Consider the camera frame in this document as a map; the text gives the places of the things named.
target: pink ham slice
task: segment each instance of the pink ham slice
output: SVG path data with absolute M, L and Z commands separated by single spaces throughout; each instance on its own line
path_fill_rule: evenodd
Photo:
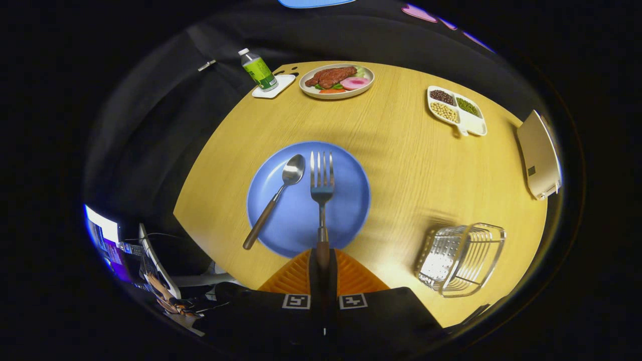
M 370 83 L 369 79 L 366 78 L 356 78 L 356 77 L 351 77 L 351 78 L 346 78 L 341 81 L 341 85 L 343 88 L 346 90 L 355 90 L 359 88 L 363 88 L 364 86 L 368 85 Z

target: white divided dish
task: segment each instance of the white divided dish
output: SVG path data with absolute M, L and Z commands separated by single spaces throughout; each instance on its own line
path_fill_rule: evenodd
M 450 104 L 444 103 L 444 102 L 442 102 L 440 100 L 431 98 L 430 97 L 430 92 L 434 91 L 434 90 L 441 90 L 441 91 L 445 92 L 446 94 L 452 96 L 453 97 L 453 102 L 455 103 L 455 105 L 450 105 Z M 482 110 L 479 108 L 479 106 L 477 106 L 477 104 L 474 101 L 470 100 L 469 98 L 466 98 L 465 96 L 463 96 L 461 94 L 457 94 L 455 92 L 452 92 L 452 91 L 450 91 L 448 89 L 437 87 L 436 85 L 431 85 L 431 86 L 428 87 L 428 91 L 426 93 L 426 96 L 428 97 L 428 108 L 433 113 L 433 115 L 436 116 L 441 121 L 445 121 L 448 124 L 452 124 L 452 125 L 456 126 L 457 129 L 459 130 L 459 133 L 461 133 L 461 135 L 467 136 L 468 133 L 470 132 L 470 133 L 476 134 L 478 136 L 485 136 L 488 133 L 488 128 L 486 127 L 486 120 L 483 117 Z M 468 101 L 470 104 L 475 106 L 475 108 L 477 109 L 477 112 L 479 112 L 480 116 L 475 116 L 474 114 L 471 114 L 471 113 L 461 109 L 457 105 L 457 98 L 461 98 L 461 99 L 463 99 L 465 101 Z M 454 121 L 446 119 L 446 118 L 442 117 L 441 115 L 437 114 L 432 109 L 432 107 L 430 106 L 432 103 L 445 104 L 448 108 L 453 109 L 457 113 L 457 120 L 459 121 L 459 123 L 456 123 Z
M 282 92 L 283 89 L 292 84 L 292 82 L 294 82 L 294 79 L 296 78 L 296 76 L 292 74 L 275 75 L 274 77 L 279 83 L 276 88 L 269 91 L 263 91 L 261 88 L 256 87 L 256 89 L 254 89 L 254 91 L 252 92 L 252 96 L 255 98 L 274 98 L 275 96 L 279 95 L 279 93 Z
M 321 91 L 320 89 L 317 89 L 315 87 L 306 86 L 306 82 L 308 80 L 312 79 L 312 77 L 318 71 L 321 71 L 321 70 L 324 70 L 324 69 L 330 69 L 330 68 L 334 68 L 334 67 L 347 67 L 347 66 L 354 66 L 354 67 L 360 66 L 360 67 L 362 67 L 363 70 L 364 70 L 364 73 L 365 73 L 363 75 L 363 77 L 368 79 L 368 80 L 370 80 L 368 85 L 366 85 L 366 86 L 364 86 L 362 88 L 359 88 L 359 89 L 355 89 L 355 90 L 351 90 L 351 91 L 345 91 L 345 92 L 336 92 L 336 93 L 332 93 L 332 94 L 320 94 L 319 93 Z M 359 65 L 359 64 L 332 64 L 332 65 L 321 66 L 321 67 L 318 67 L 318 68 L 316 68 L 316 69 L 314 69 L 312 71 L 309 71 L 307 74 L 305 74 L 304 76 L 301 77 L 301 80 L 299 80 L 299 87 L 301 88 L 301 90 L 304 93 L 306 93 L 307 95 L 309 95 L 309 96 L 311 96 L 313 98 L 319 98 L 319 99 L 344 99 L 344 98 L 350 98 L 351 96 L 359 95 L 359 94 L 365 92 L 366 90 L 370 89 L 370 87 L 372 87 L 372 83 L 374 83 L 374 73 L 370 69 L 365 67 L 365 66 L 362 66 L 362 65 Z

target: wire basket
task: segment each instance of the wire basket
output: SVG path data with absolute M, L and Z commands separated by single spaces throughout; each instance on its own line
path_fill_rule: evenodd
M 421 254 L 417 277 L 443 297 L 472 295 L 489 280 L 505 240 L 496 225 L 442 228 Z

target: fork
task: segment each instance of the fork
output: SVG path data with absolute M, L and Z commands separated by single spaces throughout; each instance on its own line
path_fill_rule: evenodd
M 330 242 L 327 238 L 325 227 L 325 203 L 332 198 L 334 193 L 334 168 L 332 152 L 329 157 L 330 174 L 325 171 L 325 152 L 323 152 L 323 179 L 321 179 L 321 153 L 317 152 L 317 183 L 315 185 L 315 153 L 310 152 L 310 195 L 319 203 L 319 228 L 317 230 L 317 262 L 321 271 L 325 273 L 330 262 Z

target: monitor screen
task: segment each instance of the monitor screen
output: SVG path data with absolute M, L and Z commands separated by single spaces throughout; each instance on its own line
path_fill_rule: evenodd
M 87 212 L 87 230 L 96 249 L 103 257 L 105 264 L 119 279 L 125 282 L 132 282 L 127 265 L 125 264 L 125 253 L 118 249 L 116 243 L 118 238 L 118 224 L 112 220 L 97 214 L 85 205 Z

